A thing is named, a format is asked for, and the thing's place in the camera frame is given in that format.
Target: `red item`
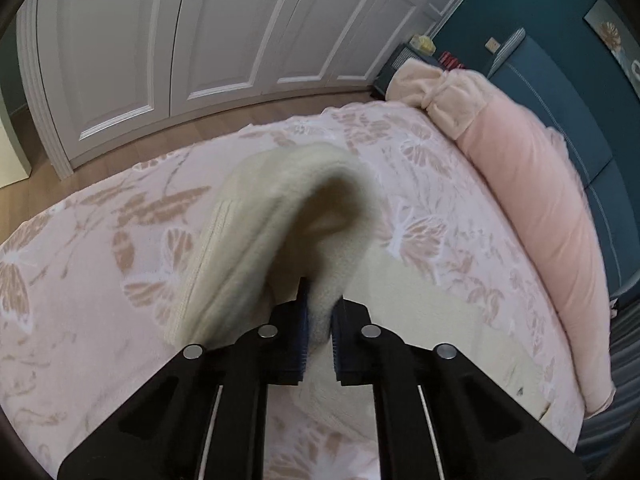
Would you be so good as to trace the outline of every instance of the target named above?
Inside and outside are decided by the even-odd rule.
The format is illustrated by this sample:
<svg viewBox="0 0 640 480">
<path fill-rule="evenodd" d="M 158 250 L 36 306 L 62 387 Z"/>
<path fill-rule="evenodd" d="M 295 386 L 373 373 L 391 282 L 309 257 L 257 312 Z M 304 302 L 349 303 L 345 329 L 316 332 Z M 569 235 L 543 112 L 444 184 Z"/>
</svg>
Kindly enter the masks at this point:
<svg viewBox="0 0 640 480">
<path fill-rule="evenodd" d="M 466 68 L 457 57 L 454 57 L 452 53 L 444 51 L 440 59 L 438 60 L 447 70 L 453 70 L 455 68 Z"/>
</svg>

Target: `metal screw head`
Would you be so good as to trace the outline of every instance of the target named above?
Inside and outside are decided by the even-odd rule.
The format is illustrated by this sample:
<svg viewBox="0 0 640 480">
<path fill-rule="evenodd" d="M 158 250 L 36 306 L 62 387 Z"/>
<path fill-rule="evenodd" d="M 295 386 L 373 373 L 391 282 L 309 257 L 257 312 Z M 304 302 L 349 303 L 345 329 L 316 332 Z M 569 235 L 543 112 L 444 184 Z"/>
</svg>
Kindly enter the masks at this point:
<svg viewBox="0 0 640 480">
<path fill-rule="evenodd" d="M 365 325 L 360 329 L 360 333 L 364 337 L 375 338 L 382 334 L 382 330 L 377 325 Z"/>
<path fill-rule="evenodd" d="M 444 343 L 438 345 L 436 348 L 436 352 L 443 359 L 453 359 L 456 355 L 458 355 L 458 350 L 455 346 L 450 345 L 449 343 Z"/>
<path fill-rule="evenodd" d="M 276 337 L 277 333 L 278 333 L 278 327 L 275 325 L 262 325 L 258 329 L 258 335 L 265 339 Z"/>
<path fill-rule="evenodd" d="M 185 359 L 197 359 L 203 353 L 202 346 L 189 345 L 183 351 L 182 355 Z"/>
</svg>

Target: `light switch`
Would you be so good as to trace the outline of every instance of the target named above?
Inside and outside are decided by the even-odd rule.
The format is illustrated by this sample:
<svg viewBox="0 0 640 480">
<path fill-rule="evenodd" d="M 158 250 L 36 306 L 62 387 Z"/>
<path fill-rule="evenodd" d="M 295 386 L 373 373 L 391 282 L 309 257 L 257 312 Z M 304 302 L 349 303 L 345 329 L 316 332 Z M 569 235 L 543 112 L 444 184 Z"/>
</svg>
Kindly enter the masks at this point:
<svg viewBox="0 0 640 480">
<path fill-rule="evenodd" d="M 500 43 L 498 43 L 495 38 L 489 38 L 489 41 L 486 42 L 485 47 L 489 52 L 495 54 L 500 48 Z"/>
</svg>

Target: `white blanket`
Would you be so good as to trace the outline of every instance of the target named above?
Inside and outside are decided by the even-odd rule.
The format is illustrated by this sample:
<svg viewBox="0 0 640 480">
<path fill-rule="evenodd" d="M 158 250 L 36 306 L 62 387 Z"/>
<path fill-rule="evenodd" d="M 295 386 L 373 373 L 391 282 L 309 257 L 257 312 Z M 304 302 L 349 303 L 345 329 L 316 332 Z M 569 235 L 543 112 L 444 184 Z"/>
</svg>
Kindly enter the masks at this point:
<svg viewBox="0 0 640 480">
<path fill-rule="evenodd" d="M 268 320 L 274 303 L 310 279 L 312 354 L 302 387 L 290 393 L 319 422 L 374 440 L 370 388 L 345 391 L 328 343 L 332 306 L 344 293 L 378 324 L 415 346 L 450 342 L 536 418 L 548 408 L 541 375 L 522 346 L 482 322 L 481 311 L 372 248 L 376 205 L 356 157 L 330 144 L 276 148 L 245 159 L 218 191 L 190 259 L 165 335 L 177 349 L 232 343 Z"/>
</svg>

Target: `teal wall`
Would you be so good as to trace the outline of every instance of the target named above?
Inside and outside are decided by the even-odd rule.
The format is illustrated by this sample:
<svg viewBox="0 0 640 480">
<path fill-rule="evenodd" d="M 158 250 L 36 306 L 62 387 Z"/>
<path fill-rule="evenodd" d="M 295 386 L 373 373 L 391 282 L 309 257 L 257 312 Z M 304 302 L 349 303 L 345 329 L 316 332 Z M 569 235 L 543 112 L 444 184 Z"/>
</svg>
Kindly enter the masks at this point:
<svg viewBox="0 0 640 480">
<path fill-rule="evenodd" d="M 15 20 L 0 40 L 0 88 L 9 114 L 26 104 L 15 44 Z"/>
<path fill-rule="evenodd" d="M 624 19 L 615 0 L 608 3 Z M 434 38 L 462 63 L 482 70 L 490 37 L 503 42 L 524 27 L 556 62 L 607 137 L 640 222 L 640 98 L 583 20 L 596 0 L 465 0 Z"/>
</svg>

